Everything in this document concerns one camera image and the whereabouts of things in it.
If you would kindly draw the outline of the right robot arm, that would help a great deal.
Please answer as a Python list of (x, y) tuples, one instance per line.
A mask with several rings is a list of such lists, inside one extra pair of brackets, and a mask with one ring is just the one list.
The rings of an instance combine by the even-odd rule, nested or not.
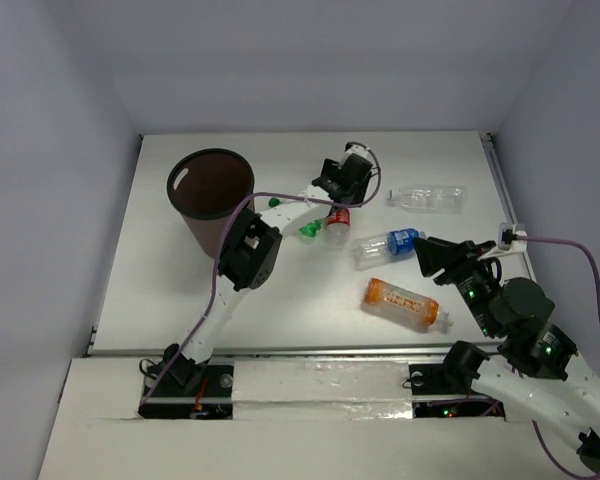
[(413, 245), (423, 276), (453, 285), (483, 335), (500, 340), (494, 355), (455, 342), (439, 364), (411, 368), (417, 396), (489, 397), (551, 429), (600, 479), (600, 379), (551, 315), (555, 304), (529, 278), (501, 279), (499, 259), (536, 239), (504, 224), (496, 241), (454, 243), (435, 237)]

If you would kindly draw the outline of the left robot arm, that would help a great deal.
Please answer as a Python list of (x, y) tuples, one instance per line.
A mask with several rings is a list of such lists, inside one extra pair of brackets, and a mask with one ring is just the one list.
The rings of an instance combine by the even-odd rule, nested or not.
[(208, 304), (182, 341), (165, 349), (159, 372), (145, 375), (148, 390), (141, 403), (163, 384), (184, 396), (196, 394), (222, 330), (242, 299), (269, 279), (285, 237), (334, 208), (370, 203), (378, 193), (367, 192), (371, 179), (381, 185), (376, 154), (362, 143), (350, 142), (342, 160), (325, 160), (320, 175), (302, 192), (256, 192), (242, 200), (221, 234)]

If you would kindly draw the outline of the blue label clear bottle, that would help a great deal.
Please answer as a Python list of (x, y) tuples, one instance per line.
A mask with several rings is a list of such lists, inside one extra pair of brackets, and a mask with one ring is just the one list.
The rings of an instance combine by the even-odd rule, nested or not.
[(352, 250), (354, 265), (366, 270), (408, 259), (415, 254), (414, 240), (426, 239), (424, 231), (406, 228), (356, 240)]

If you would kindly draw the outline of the green plastic bottle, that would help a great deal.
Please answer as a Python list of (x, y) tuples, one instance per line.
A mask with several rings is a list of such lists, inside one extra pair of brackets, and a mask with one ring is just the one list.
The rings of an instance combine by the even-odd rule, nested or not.
[[(282, 199), (279, 197), (270, 197), (267, 205), (269, 208), (275, 208), (282, 204), (287, 204), (287, 203), (291, 203), (291, 200)], [(324, 222), (323, 218), (318, 218), (318, 219), (312, 220), (312, 221), (308, 222), (307, 224), (305, 224), (304, 226), (302, 226), (301, 228), (295, 230), (293, 232), (293, 235), (295, 237), (297, 237), (298, 239), (316, 238), (318, 236), (319, 231), (322, 229), (323, 222)]]

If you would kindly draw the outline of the orange drink bottle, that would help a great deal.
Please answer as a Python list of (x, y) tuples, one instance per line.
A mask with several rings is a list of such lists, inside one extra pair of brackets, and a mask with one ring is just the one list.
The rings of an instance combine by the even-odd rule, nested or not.
[(453, 325), (449, 313), (436, 300), (378, 278), (369, 280), (361, 308), (422, 333), (446, 334)]

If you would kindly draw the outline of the clear unlabelled plastic bottle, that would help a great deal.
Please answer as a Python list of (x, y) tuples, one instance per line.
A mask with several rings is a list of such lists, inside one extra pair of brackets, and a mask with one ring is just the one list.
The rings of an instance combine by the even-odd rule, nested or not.
[(414, 213), (460, 214), (467, 200), (464, 186), (409, 184), (392, 188), (387, 194), (390, 206)]

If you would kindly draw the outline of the red label water bottle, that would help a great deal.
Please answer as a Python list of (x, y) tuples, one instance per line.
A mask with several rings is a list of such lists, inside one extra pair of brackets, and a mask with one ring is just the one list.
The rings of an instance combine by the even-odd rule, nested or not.
[(351, 218), (347, 208), (334, 207), (325, 220), (326, 241), (332, 246), (344, 246), (350, 235)]

